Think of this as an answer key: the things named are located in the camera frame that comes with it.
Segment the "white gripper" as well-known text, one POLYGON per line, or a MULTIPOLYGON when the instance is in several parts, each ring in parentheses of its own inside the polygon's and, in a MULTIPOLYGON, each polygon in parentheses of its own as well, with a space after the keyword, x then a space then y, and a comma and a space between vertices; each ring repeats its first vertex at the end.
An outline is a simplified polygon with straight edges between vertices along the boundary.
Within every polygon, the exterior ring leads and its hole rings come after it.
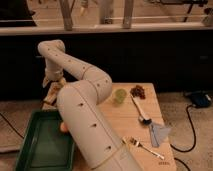
MULTIPOLYGON (((66 79, 63 77, 62 71, 51 72, 49 70, 45 70, 45 77, 43 79, 42 87, 45 88, 51 81, 58 82, 61 85, 66 84, 66 79)), ((56 102, 58 91, 58 86, 51 86, 46 97, 43 99, 43 102, 48 105, 53 105, 56 102)))

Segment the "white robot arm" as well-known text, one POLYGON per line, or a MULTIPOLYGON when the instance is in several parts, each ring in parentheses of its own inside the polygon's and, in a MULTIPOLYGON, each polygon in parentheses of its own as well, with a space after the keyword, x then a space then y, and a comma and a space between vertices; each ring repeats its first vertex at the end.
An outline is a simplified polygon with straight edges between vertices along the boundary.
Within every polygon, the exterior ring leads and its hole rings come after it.
POLYGON ((98 105, 112 92, 112 79, 102 69, 70 56, 61 40, 42 41, 45 79, 58 81, 64 72, 76 78, 57 94, 57 108, 92 171, 142 171, 122 138, 113 130, 98 105))

